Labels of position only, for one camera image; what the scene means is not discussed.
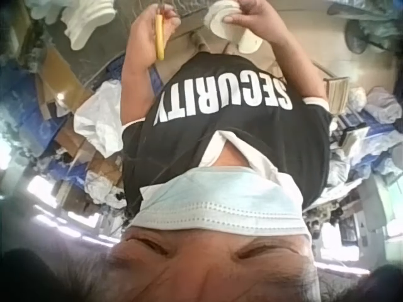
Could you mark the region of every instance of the black t-shirt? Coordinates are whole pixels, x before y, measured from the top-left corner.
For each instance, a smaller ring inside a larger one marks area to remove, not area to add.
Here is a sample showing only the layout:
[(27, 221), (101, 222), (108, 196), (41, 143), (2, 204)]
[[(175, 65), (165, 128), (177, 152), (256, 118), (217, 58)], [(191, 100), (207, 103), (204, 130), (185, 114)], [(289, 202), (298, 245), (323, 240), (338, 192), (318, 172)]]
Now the black t-shirt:
[(217, 130), (235, 133), (290, 174), (306, 208), (326, 185), (331, 118), (245, 58), (199, 53), (166, 84), (145, 121), (123, 132), (127, 215), (139, 211), (141, 187), (198, 167)]

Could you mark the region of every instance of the yellow handle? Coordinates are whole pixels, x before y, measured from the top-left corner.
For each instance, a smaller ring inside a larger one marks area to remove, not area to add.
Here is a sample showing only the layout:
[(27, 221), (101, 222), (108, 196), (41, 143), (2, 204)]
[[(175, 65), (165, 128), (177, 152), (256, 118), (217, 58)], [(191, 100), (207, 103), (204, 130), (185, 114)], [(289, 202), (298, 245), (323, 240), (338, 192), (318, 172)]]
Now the yellow handle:
[(156, 51), (158, 60), (164, 60), (164, 17), (156, 15)]

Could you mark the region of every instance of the white sleeve trim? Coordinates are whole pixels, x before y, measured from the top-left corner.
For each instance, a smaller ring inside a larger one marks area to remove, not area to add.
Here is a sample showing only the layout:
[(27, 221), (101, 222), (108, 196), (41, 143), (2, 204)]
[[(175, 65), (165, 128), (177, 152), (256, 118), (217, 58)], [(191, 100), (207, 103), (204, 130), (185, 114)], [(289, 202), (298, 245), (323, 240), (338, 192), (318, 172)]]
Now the white sleeve trim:
[(318, 105), (318, 106), (322, 107), (323, 109), (325, 109), (327, 112), (330, 111), (329, 102), (327, 102), (326, 100), (324, 100), (322, 98), (317, 98), (315, 96), (311, 96), (309, 98), (304, 98), (304, 102), (306, 105)]
[(123, 133), (123, 131), (126, 130), (127, 127), (132, 126), (133, 124), (136, 124), (136, 123), (138, 123), (140, 121), (145, 121), (145, 118), (141, 118), (139, 120), (131, 121), (130, 123), (127, 123), (126, 125), (122, 126), (122, 133)]

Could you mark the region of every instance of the eye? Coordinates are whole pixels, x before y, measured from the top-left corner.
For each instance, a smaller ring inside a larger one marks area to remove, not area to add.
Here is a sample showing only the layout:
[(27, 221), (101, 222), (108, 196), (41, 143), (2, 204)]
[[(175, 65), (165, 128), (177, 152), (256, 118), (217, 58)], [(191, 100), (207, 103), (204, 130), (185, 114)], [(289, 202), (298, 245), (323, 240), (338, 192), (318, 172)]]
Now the eye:
[(153, 241), (151, 241), (149, 239), (136, 238), (136, 240), (141, 242), (142, 244), (144, 244), (146, 247), (148, 247), (149, 249), (153, 250), (157, 254), (160, 254), (162, 256), (168, 256), (168, 254), (169, 254), (166, 249), (161, 247), (158, 243), (155, 243), (155, 242), (153, 242)]
[(274, 250), (278, 249), (276, 246), (271, 246), (271, 245), (260, 245), (259, 247), (254, 247), (246, 251), (242, 251), (238, 254), (238, 259), (248, 259), (252, 258), (258, 255), (261, 255), (263, 253), (267, 253), (269, 250)]

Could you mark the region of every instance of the hand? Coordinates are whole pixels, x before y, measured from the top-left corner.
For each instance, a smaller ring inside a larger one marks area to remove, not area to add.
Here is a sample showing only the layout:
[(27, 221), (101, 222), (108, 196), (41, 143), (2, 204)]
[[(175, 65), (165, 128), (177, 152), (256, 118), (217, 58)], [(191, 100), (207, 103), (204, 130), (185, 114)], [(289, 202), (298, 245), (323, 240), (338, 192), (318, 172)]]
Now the hand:
[(223, 22), (248, 28), (269, 43), (282, 43), (289, 31), (267, 0), (236, 0), (242, 14), (226, 16)]
[[(146, 8), (134, 21), (130, 29), (124, 71), (143, 72), (157, 60), (155, 19), (158, 10), (157, 4)], [(173, 6), (165, 4), (164, 10), (164, 46), (181, 24)]]

